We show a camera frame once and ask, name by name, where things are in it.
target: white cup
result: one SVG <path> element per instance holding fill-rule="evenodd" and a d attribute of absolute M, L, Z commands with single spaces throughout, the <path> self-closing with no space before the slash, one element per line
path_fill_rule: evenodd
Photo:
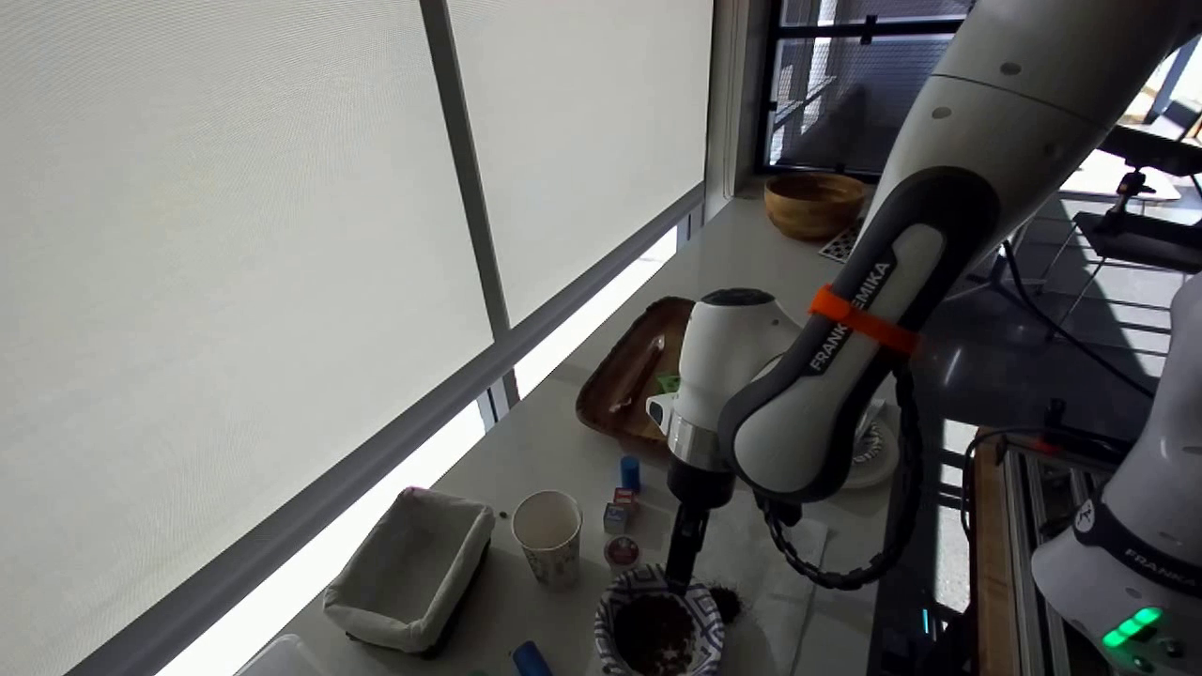
<path fill-rule="evenodd" d="M 533 491 L 516 511 L 516 538 L 542 586 L 577 583 L 577 511 L 563 491 Z"/>

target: cup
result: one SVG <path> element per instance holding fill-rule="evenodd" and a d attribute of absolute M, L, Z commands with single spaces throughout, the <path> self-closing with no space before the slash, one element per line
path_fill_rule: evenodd
<path fill-rule="evenodd" d="M 657 568 L 634 568 L 600 598 L 594 650 L 606 676 L 715 676 L 721 669 L 726 624 L 706 586 L 674 595 Z"/>
<path fill-rule="evenodd" d="M 563 491 L 533 491 L 516 511 L 516 538 L 542 586 L 577 583 L 577 511 Z"/>

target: cable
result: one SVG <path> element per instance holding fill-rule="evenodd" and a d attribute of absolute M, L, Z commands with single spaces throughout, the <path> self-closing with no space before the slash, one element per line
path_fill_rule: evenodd
<path fill-rule="evenodd" d="M 1066 326 L 1058 326 L 1058 325 L 1025 293 L 1025 282 L 1020 282 L 1020 273 L 1017 273 L 1013 246 L 1003 242 L 1003 248 L 1007 248 L 1007 271 L 1012 271 L 1012 280 L 1013 280 L 1013 290 L 1017 290 L 1020 305 L 1025 305 L 1052 336 L 1058 336 L 1058 340 L 1063 340 L 1066 346 L 1074 346 L 1082 356 L 1088 356 L 1094 366 L 1101 366 L 1107 375 L 1122 379 L 1129 391 L 1137 391 L 1137 396 L 1144 396 L 1144 397 L 1158 396 L 1154 386 L 1129 379 L 1129 375 L 1118 371 L 1107 356 L 1101 356 L 1098 350 L 1088 350 L 1086 344 L 1077 344 Z"/>
<path fill-rule="evenodd" d="M 888 575 L 912 535 L 918 524 L 918 503 L 923 495 L 923 454 L 919 454 L 919 427 L 918 427 L 918 397 L 912 397 L 912 379 L 907 370 L 897 370 L 897 405 L 900 405 L 900 466 L 894 472 L 894 489 L 900 491 L 894 524 L 888 531 L 888 544 L 866 559 L 866 568 L 854 568 L 854 573 L 824 573 L 808 559 L 795 558 L 791 543 L 785 538 L 785 524 L 775 511 L 764 511 L 768 531 L 775 538 L 775 544 L 780 548 L 785 563 L 791 573 L 801 573 L 803 579 L 810 579 L 816 586 L 828 590 L 860 590 L 866 583 L 875 583 L 879 575 Z"/>

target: blue object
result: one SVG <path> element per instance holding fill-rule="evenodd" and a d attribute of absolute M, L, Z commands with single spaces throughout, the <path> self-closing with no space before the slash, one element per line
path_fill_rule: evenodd
<path fill-rule="evenodd" d="M 516 650 L 516 664 L 517 664 L 517 676 L 551 676 L 548 663 L 536 653 L 533 643 L 523 643 Z"/>
<path fill-rule="evenodd" d="M 625 489 L 626 491 L 644 491 L 640 460 L 634 454 L 625 454 Z"/>

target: plastic container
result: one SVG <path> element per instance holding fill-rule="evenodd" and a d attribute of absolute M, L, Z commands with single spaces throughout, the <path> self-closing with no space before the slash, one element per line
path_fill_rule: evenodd
<path fill-rule="evenodd" d="M 427 653 L 488 554 L 491 524 L 480 503 L 403 491 L 327 586 L 327 618 L 369 645 Z"/>

